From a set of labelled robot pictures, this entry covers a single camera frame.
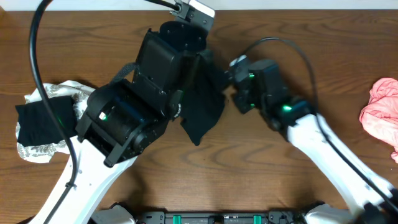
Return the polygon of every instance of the white wall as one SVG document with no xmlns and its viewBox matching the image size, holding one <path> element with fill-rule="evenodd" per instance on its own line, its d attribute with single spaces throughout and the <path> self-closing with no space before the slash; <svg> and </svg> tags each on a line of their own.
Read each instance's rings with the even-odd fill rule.
<svg viewBox="0 0 398 224">
<path fill-rule="evenodd" d="M 398 9 L 398 0 L 199 0 L 213 9 Z M 0 0 L 6 11 L 35 10 L 41 0 Z M 143 0 L 54 0 L 48 10 L 161 10 Z"/>
</svg>

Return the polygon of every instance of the pink cloth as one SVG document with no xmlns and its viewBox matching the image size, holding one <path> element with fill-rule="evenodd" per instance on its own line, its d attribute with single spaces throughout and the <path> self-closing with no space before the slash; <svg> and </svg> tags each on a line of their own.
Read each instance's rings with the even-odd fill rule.
<svg viewBox="0 0 398 224">
<path fill-rule="evenodd" d="M 373 85 L 370 94 L 369 104 L 361 111 L 359 120 L 370 135 L 394 146 L 391 158 L 398 163 L 398 81 L 382 78 Z"/>
</svg>

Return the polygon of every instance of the gray patterned cloth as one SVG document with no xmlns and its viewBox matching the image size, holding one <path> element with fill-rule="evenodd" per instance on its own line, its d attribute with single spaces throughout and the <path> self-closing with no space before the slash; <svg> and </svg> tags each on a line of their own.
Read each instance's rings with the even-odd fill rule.
<svg viewBox="0 0 398 224">
<path fill-rule="evenodd" d="M 91 87 L 82 85 L 75 81 L 66 81 L 59 85 L 54 84 L 44 84 L 45 91 L 49 98 L 56 96 L 71 96 L 75 100 L 73 105 L 73 110 L 75 111 L 76 118 L 79 120 L 87 108 L 87 99 L 89 95 L 95 90 Z M 42 100 L 39 91 L 36 89 L 31 95 L 25 96 L 26 103 L 33 103 Z M 17 123 L 16 136 L 18 138 L 19 123 Z M 24 147 L 22 144 L 17 142 L 18 154 L 21 158 L 36 163 L 46 163 L 50 162 L 52 156 L 55 152 L 62 152 L 69 154 L 69 150 L 64 140 L 47 144 L 42 146 L 29 146 Z"/>
</svg>

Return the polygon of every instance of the wire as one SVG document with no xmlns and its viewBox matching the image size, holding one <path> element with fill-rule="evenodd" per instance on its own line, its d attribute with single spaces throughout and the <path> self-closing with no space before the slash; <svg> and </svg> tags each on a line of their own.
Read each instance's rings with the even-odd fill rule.
<svg viewBox="0 0 398 224">
<path fill-rule="evenodd" d="M 56 204 L 54 205 L 53 209 L 51 209 L 51 212 L 45 219 L 44 223 L 48 223 L 55 212 L 57 211 L 58 207 L 61 205 L 63 202 L 63 199 L 67 196 L 69 193 L 70 189 L 75 185 L 75 180 L 77 176 L 77 157 L 75 153 L 75 149 L 73 148 L 71 140 L 68 138 L 68 136 L 65 133 L 64 128 L 62 127 L 60 121 L 57 118 L 57 115 L 54 113 L 54 109 L 52 108 L 52 105 L 50 104 L 49 97 L 47 96 L 47 93 L 45 91 L 45 88 L 43 86 L 42 79 L 40 77 L 40 72 L 39 72 L 39 67 L 37 65 L 37 54 L 36 54 L 36 42 L 37 42 L 37 30 L 39 29 L 39 24 L 40 20 L 43 16 L 43 13 L 45 11 L 45 8 L 52 2 L 52 0 L 43 0 L 40 5 L 38 6 L 32 20 L 32 25 L 30 27 L 30 33 L 29 33 L 29 57 L 30 57 L 30 66 L 32 68 L 32 73 L 33 73 L 33 79 L 36 83 L 36 87 L 39 90 L 40 96 L 42 97 L 43 104 L 45 108 L 47 109 L 47 112 L 51 118 L 51 120 L 54 122 L 55 127 L 58 129 L 61 137 L 63 140 L 65 140 L 70 157 L 72 159 L 72 175 L 70 177 L 69 182 L 66 184 L 66 188 L 61 194 L 61 197 L 58 199 Z"/>
<path fill-rule="evenodd" d="M 280 39 L 278 37 L 265 37 L 265 38 L 261 38 L 257 41 L 255 41 L 255 43 L 251 44 L 245 51 L 243 51 L 243 53 L 238 57 L 238 60 L 243 56 L 246 55 L 251 49 L 253 49 L 254 47 L 256 47 L 257 45 L 263 43 L 263 42 L 267 42 L 270 40 L 276 40 L 279 42 L 283 42 L 285 44 L 287 44 L 288 46 L 290 46 L 291 48 L 293 48 L 303 59 L 303 61 L 305 62 L 305 65 L 307 67 L 308 70 L 308 74 L 310 75 L 310 81 L 311 81 L 311 86 L 312 86 L 312 92 L 313 92 L 313 105 L 314 105 L 314 112 L 315 112 L 315 117 L 316 117 L 316 121 L 317 121 L 317 125 L 319 127 L 319 130 L 321 131 L 323 137 L 326 139 L 326 141 L 328 142 L 328 144 L 333 148 L 333 150 L 341 157 L 341 159 L 346 162 L 354 171 L 355 173 L 357 173 L 360 178 L 362 178 L 365 183 L 367 183 L 376 193 L 378 193 L 383 199 L 384 201 L 386 201 L 387 205 L 396 213 L 398 214 L 398 208 L 396 205 L 394 205 L 390 198 L 387 197 L 387 195 L 385 195 L 377 186 L 376 184 L 373 183 L 373 181 L 369 180 L 349 159 L 347 159 L 347 157 L 345 157 L 345 155 L 340 152 L 340 150 L 330 141 L 329 136 L 327 135 L 327 133 L 325 132 L 325 130 L 322 128 L 319 117 L 318 117 L 318 113 L 319 113 L 319 99 L 318 99 L 318 90 L 317 90 L 317 82 L 315 80 L 315 73 L 313 71 L 313 67 L 310 63 L 310 59 L 307 57 L 307 55 L 304 53 L 304 51 L 297 46 L 295 43 L 293 43 L 290 40 L 284 40 L 284 39 Z"/>
<path fill-rule="evenodd" d="M 180 7 L 178 5 L 171 4 L 171 3 L 167 2 L 167 1 L 163 1 L 163 0 L 145 0 L 145 1 L 152 2 L 152 3 L 155 3 L 155 4 L 159 4 L 161 6 L 166 6 L 166 7 L 169 7 L 171 9 L 174 9 L 176 11 L 180 10 Z"/>
</svg>

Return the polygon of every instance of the dark cloth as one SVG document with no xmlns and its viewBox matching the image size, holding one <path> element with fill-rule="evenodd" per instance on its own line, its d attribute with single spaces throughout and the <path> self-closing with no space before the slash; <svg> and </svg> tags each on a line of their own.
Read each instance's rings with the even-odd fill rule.
<svg viewBox="0 0 398 224">
<path fill-rule="evenodd" d="M 70 96 L 50 98 L 58 120 L 65 128 L 68 137 L 76 136 L 76 117 L 73 111 L 74 100 Z M 24 147 L 58 143 L 62 137 L 45 109 L 43 101 L 16 106 L 18 122 L 21 126 L 18 142 Z"/>
<path fill-rule="evenodd" d="M 222 91 L 228 86 L 227 74 L 214 65 L 213 54 L 204 50 L 198 73 L 182 98 L 181 125 L 192 143 L 200 139 L 218 122 L 225 104 Z"/>
</svg>

